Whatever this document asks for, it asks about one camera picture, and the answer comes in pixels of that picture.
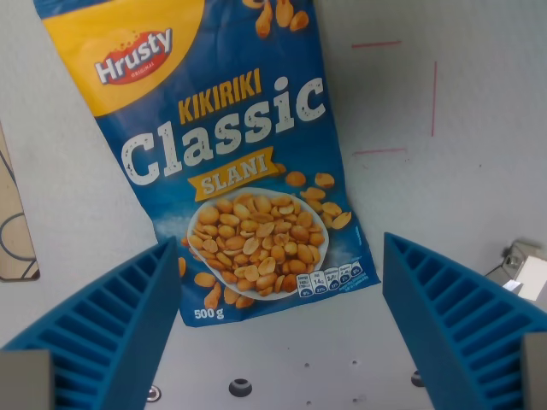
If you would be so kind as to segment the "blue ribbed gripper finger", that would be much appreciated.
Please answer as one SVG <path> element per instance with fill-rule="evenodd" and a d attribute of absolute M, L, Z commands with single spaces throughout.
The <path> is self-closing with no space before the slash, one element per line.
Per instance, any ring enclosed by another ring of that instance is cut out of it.
<path fill-rule="evenodd" d="M 74 293 L 3 350 L 50 353 L 56 409 L 143 409 L 180 298 L 171 237 Z"/>
<path fill-rule="evenodd" d="M 524 407 L 521 340 L 545 331 L 545 312 L 392 233 L 382 293 L 434 408 Z"/>

